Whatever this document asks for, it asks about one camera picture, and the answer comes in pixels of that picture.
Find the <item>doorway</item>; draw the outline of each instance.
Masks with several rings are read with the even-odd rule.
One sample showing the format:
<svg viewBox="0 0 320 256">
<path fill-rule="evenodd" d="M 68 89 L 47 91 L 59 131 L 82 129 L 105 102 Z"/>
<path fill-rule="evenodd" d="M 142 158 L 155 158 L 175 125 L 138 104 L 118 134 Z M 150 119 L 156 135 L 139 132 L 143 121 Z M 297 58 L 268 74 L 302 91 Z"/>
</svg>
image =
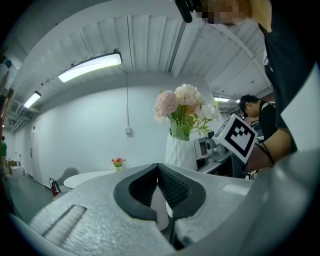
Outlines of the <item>doorway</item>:
<svg viewBox="0 0 320 256">
<path fill-rule="evenodd" d="M 31 140 L 30 140 L 30 157 L 31 157 L 31 167 L 33 179 L 43 185 L 41 172 L 40 172 L 40 164 L 39 164 L 39 136 L 41 129 L 41 120 L 38 119 L 33 122 L 31 128 Z"/>
</svg>

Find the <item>black strap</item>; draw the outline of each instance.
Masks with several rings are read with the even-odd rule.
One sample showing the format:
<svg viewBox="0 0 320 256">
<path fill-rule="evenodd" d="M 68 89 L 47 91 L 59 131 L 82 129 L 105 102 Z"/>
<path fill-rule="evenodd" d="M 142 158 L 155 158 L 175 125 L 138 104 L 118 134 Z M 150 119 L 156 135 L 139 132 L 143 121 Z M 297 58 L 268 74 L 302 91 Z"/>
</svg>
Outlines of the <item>black strap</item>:
<svg viewBox="0 0 320 256">
<path fill-rule="evenodd" d="M 274 165 L 275 164 L 274 159 L 272 158 L 268 148 L 266 147 L 266 145 L 263 142 L 261 144 L 264 145 L 265 149 L 259 144 L 256 144 L 256 145 L 266 154 L 266 156 L 269 158 L 270 162 Z"/>
</svg>

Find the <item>human arm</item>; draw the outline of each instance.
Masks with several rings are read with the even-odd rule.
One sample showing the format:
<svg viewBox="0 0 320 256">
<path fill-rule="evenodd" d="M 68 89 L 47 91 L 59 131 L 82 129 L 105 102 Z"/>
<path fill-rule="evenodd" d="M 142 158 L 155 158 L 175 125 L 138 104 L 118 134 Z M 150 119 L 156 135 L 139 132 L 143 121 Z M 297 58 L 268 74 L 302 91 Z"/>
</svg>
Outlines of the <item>human arm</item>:
<svg viewBox="0 0 320 256">
<path fill-rule="evenodd" d="M 264 142 L 273 161 L 278 160 L 289 154 L 291 138 L 287 129 L 279 128 L 269 139 Z M 248 159 L 248 172 L 259 170 L 272 166 L 268 156 L 258 147 L 254 146 L 253 151 Z"/>
</svg>

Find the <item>gray chair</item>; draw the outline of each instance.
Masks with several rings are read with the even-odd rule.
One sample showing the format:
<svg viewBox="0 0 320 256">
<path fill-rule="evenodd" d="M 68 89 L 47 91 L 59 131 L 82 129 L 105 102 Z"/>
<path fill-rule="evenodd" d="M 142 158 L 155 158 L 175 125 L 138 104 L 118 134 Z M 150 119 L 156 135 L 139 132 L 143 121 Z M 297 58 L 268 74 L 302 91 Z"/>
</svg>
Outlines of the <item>gray chair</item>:
<svg viewBox="0 0 320 256">
<path fill-rule="evenodd" d="M 76 169 L 74 167 L 70 167 L 70 168 L 67 168 L 64 170 L 62 176 L 56 180 L 56 183 L 58 184 L 59 189 L 61 190 L 61 193 L 56 195 L 53 198 L 53 200 L 57 200 L 58 198 L 62 197 L 63 195 L 65 195 L 67 192 L 69 192 L 71 190 L 71 188 L 68 188 L 64 185 L 64 182 L 66 179 L 68 179 L 74 175 L 78 175 L 78 174 L 79 174 L 78 169 Z"/>
</svg>

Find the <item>black and white fiducial marker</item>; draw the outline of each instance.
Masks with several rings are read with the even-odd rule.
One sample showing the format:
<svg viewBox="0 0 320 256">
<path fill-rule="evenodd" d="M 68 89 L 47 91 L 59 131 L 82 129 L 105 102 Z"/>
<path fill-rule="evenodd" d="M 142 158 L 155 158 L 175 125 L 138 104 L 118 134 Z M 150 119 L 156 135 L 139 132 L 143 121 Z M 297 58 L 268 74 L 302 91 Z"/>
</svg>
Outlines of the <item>black and white fiducial marker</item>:
<svg viewBox="0 0 320 256">
<path fill-rule="evenodd" d="M 257 132 L 237 115 L 230 116 L 212 138 L 216 144 L 225 146 L 244 164 L 254 148 Z"/>
</svg>

